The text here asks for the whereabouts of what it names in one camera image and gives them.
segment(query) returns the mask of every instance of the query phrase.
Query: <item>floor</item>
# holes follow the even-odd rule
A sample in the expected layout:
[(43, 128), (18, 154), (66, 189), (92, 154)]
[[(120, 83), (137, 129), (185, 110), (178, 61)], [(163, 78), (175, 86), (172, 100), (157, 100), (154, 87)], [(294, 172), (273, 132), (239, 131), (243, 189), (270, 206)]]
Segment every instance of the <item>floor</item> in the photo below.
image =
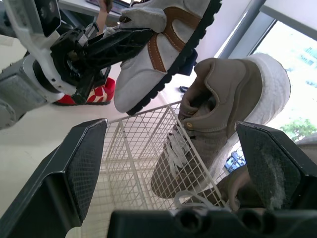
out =
[[(10, 57), (0, 59), (0, 70), (23, 57), (25, 49), (18, 40), (1, 38), (0, 52)], [(120, 66), (112, 67), (110, 77), (116, 79)], [(166, 89), (144, 109), (149, 110), (179, 101), (181, 85), (189, 86), (195, 79), (176, 75)], [(28, 112), (14, 127), (0, 131), (0, 217), (19, 193), (41, 160), (56, 148), (75, 125), (84, 121), (107, 118), (109, 121), (126, 117), (119, 113), (113, 102), (108, 106), (59, 107), (47, 105)]]

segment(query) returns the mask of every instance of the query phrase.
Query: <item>red shoe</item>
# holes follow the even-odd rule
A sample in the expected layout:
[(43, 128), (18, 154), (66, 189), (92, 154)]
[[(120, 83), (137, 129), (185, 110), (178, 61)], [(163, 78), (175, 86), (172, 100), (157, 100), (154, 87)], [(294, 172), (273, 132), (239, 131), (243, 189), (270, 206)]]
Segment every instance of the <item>red shoe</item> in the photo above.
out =
[[(115, 81), (108, 78), (104, 86), (98, 87), (91, 91), (86, 105), (108, 105), (114, 96)], [(65, 95), (62, 99), (54, 104), (59, 106), (77, 106), (71, 99), (71, 96)]]

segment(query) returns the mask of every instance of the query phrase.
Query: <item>white midsole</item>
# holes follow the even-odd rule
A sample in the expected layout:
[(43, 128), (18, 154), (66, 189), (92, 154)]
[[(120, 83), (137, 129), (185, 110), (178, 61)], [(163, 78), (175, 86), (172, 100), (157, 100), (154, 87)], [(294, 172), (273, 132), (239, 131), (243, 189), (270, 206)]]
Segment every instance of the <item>white midsole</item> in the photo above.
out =
[[(245, 60), (250, 60), (259, 67), (263, 90), (257, 105), (244, 121), (265, 125), (274, 119), (288, 102), (291, 93), (290, 81), (282, 65), (269, 55), (254, 54), (246, 57)], [(209, 168), (214, 180), (220, 175), (228, 159), (228, 153), (238, 141), (238, 134), (234, 133), (214, 159), (214, 163)], [(208, 184), (204, 181), (197, 188), (204, 188)]]

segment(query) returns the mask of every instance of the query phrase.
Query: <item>person's hand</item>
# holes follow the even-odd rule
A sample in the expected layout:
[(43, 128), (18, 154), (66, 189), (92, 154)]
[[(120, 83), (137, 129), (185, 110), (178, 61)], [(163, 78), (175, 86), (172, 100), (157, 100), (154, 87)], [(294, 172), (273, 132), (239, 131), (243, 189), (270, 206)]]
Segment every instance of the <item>person's hand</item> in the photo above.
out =
[(112, 9), (112, 0), (99, 0), (100, 11), (109, 13)]

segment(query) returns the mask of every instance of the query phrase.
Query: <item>white shoelace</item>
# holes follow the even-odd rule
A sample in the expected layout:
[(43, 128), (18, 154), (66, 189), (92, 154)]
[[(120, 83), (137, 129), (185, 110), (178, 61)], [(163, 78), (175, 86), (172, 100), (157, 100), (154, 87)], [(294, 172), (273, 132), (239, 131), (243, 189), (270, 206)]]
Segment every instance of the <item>white shoelace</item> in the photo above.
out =
[(188, 163), (186, 154), (189, 152), (190, 146), (179, 131), (173, 131), (167, 136), (165, 147), (164, 155), (168, 159), (170, 171), (175, 178), (177, 173), (179, 173), (178, 168), (182, 169)]
[[(196, 199), (200, 200), (201, 203), (192, 202), (192, 203), (186, 203), (182, 204), (180, 202), (180, 199), (182, 197), (195, 197)], [(209, 202), (207, 199), (191, 192), (191, 191), (180, 191), (176, 194), (174, 198), (174, 204), (177, 209), (186, 209), (186, 208), (207, 208), (210, 211), (231, 211), (228, 207), (217, 207), (213, 205), (211, 202)]]

